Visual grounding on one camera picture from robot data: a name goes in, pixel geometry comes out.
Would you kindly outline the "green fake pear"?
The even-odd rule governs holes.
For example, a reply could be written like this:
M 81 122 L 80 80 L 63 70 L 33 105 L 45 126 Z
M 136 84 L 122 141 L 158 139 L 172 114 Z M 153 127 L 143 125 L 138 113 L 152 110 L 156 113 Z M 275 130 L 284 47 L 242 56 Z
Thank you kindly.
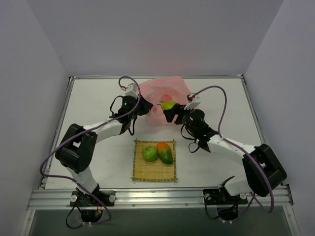
M 172 109 L 175 104 L 176 104 L 175 101 L 167 101 L 167 102 L 162 102 L 160 106 L 161 106 L 162 110 L 165 111 L 165 110 Z

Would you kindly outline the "pink plastic bag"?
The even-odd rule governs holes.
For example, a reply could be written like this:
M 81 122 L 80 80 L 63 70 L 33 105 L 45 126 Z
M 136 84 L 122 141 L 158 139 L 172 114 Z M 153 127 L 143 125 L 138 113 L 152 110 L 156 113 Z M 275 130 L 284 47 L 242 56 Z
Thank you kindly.
M 153 104 L 146 118 L 153 125 L 168 125 L 161 109 L 161 102 L 175 101 L 179 104 L 187 104 L 187 95 L 190 90 L 180 76 L 155 78 L 140 84 L 141 95 Z

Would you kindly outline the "green orange fake mango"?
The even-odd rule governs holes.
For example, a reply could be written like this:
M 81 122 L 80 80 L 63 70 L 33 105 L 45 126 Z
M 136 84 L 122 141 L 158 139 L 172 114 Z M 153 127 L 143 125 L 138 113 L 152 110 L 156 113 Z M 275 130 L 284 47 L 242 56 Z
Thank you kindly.
M 173 164 L 173 155 L 170 146 L 166 142 L 157 143 L 157 152 L 160 160 L 167 165 Z

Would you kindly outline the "green fake guava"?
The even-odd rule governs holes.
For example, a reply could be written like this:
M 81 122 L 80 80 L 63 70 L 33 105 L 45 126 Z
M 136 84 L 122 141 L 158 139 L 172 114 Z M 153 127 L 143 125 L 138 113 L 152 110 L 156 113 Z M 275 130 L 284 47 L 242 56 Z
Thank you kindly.
M 142 149 L 142 158 L 145 161 L 153 162 L 158 157 L 158 151 L 155 146 L 146 146 Z

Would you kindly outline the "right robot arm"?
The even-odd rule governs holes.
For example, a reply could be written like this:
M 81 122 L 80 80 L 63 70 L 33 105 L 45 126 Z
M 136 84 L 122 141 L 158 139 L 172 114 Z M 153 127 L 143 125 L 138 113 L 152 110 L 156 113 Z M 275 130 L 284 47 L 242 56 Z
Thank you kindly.
M 166 121 L 181 125 L 199 149 L 220 154 L 243 166 L 243 176 L 229 177 L 221 184 L 218 193 L 224 203 L 248 192 L 265 197 L 286 180 L 286 171 L 267 144 L 246 145 L 220 136 L 205 122 L 205 114 L 200 109 L 186 109 L 185 105 L 173 101 L 163 102 L 161 108 Z

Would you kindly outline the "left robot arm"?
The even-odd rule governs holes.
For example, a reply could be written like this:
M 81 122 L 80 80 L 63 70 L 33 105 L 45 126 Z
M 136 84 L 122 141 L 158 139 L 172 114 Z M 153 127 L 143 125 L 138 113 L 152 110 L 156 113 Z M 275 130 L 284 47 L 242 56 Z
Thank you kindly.
M 82 193 L 82 201 L 88 206 L 94 206 L 99 201 L 99 184 L 93 177 L 90 163 L 97 143 L 125 133 L 130 129 L 131 122 L 138 116 L 149 113 L 153 104 L 142 96 L 135 98 L 130 95 L 122 97 L 122 105 L 117 113 L 113 113 L 108 121 L 92 125 L 73 123 L 67 129 L 62 143 L 67 142 L 56 151 L 55 157 L 71 173 L 77 189 Z

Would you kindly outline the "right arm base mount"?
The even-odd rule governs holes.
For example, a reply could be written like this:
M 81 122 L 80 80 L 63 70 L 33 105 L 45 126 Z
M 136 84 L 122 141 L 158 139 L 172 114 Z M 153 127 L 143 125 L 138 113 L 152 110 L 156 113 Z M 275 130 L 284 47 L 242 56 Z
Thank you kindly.
M 246 194 L 231 196 L 224 188 L 203 189 L 203 201 L 205 213 L 210 219 L 229 223 L 240 216 L 239 205 L 248 203 Z M 209 214 L 208 206 L 216 206 L 216 216 Z

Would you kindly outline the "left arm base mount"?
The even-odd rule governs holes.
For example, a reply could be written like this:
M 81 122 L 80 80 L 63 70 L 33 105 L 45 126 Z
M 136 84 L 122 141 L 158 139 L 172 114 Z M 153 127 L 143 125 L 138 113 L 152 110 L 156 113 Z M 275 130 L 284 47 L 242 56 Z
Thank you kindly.
M 71 193 L 69 206 L 70 212 L 66 216 L 65 222 L 70 229 L 78 229 L 84 224 L 89 226 L 107 223 L 112 219 L 109 207 L 113 207 L 116 201 L 114 190 L 101 191 L 98 187 L 92 192 L 92 196 L 83 193 L 78 188 Z M 80 224 L 72 226 L 69 223 L 70 215 L 77 211 Z

